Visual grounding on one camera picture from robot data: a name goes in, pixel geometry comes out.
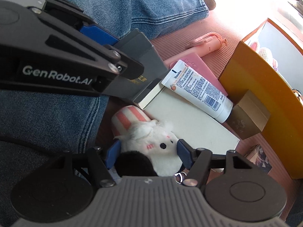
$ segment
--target jeans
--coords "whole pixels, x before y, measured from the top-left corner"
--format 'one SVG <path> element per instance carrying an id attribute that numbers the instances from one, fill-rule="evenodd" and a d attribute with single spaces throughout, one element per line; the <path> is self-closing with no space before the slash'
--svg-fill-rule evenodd
<path id="1" fill-rule="evenodd" d="M 139 28 L 151 39 L 208 16 L 203 0 L 70 0 L 112 34 Z M 0 90 L 0 136 L 30 142 L 52 152 L 83 153 L 94 141 L 108 96 L 83 97 Z M 18 219 L 13 186 L 48 156 L 0 141 L 0 226 Z"/>

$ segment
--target white fluffy fur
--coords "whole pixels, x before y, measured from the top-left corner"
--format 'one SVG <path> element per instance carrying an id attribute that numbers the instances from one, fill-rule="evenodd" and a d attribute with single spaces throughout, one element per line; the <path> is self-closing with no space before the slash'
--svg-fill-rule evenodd
<path id="1" fill-rule="evenodd" d="M 182 165 L 177 155 L 178 139 L 172 128 L 166 121 L 138 121 L 131 125 L 126 135 L 116 138 L 121 140 L 121 152 L 139 151 L 151 160 L 159 176 L 172 176 Z M 165 149 L 160 147 L 161 143 L 166 144 Z"/>

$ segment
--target small brown box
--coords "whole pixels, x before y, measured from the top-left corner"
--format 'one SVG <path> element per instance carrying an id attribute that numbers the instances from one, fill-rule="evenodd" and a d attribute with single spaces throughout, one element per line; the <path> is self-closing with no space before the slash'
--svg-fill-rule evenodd
<path id="1" fill-rule="evenodd" d="M 244 140 L 263 131 L 269 117 L 267 108 L 248 90 L 232 108 L 226 122 Z"/>

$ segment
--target pink bunny ear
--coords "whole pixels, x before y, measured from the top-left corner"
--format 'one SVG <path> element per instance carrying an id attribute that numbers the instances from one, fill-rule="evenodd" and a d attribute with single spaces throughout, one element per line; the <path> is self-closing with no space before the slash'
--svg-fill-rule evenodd
<path id="1" fill-rule="evenodd" d="M 278 61 L 273 59 L 272 60 L 272 67 L 274 68 L 274 70 L 277 72 L 278 71 Z"/>
<path id="2" fill-rule="evenodd" d="M 255 42 L 252 42 L 250 43 L 250 48 L 255 51 L 255 52 L 258 52 L 259 49 L 260 49 L 260 43 L 258 41 L 255 41 Z"/>

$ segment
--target vaseline tube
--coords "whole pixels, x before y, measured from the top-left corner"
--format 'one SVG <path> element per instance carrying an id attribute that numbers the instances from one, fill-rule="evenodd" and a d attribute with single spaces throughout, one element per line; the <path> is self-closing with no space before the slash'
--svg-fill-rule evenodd
<path id="1" fill-rule="evenodd" d="M 233 103 L 210 82 L 179 60 L 162 84 L 206 112 L 219 123 L 229 116 Z"/>

